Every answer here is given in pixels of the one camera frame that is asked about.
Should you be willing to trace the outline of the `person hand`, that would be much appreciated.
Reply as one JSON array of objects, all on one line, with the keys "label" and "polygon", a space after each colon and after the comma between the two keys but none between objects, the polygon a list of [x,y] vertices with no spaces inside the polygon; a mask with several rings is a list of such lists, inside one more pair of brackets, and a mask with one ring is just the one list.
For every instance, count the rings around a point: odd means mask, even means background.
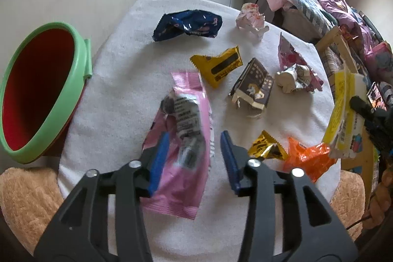
[{"label": "person hand", "polygon": [[373,229],[382,224],[385,219],[386,212],[392,204],[390,195],[392,189],[392,167],[386,169],[382,174],[381,183],[374,190],[367,211],[364,213],[362,222],[364,229]]}]

